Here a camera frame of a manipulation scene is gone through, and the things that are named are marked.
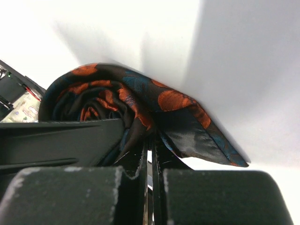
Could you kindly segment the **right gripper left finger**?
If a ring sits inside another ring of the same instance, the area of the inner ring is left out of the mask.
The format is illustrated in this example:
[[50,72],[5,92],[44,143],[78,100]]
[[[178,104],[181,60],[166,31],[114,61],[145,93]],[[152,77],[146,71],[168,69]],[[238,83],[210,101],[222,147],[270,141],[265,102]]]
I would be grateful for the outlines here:
[[2,123],[3,225],[141,225],[147,193],[147,142],[119,160],[120,119]]

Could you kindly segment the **black tie orange flowers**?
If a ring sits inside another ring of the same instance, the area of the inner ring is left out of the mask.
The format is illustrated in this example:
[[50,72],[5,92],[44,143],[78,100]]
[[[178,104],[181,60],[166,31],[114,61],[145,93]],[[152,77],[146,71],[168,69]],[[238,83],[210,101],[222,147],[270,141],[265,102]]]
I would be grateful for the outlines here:
[[41,100],[38,119],[121,119],[124,133],[117,159],[155,135],[179,158],[248,167],[195,99],[117,65],[87,64],[56,79]]

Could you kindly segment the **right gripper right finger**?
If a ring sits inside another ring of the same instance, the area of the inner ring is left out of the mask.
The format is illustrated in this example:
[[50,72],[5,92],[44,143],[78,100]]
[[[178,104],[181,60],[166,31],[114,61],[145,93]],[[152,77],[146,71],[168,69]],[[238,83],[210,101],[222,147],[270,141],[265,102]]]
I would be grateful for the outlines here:
[[262,171],[201,170],[184,164],[158,135],[152,143],[157,225],[291,225],[273,178]]

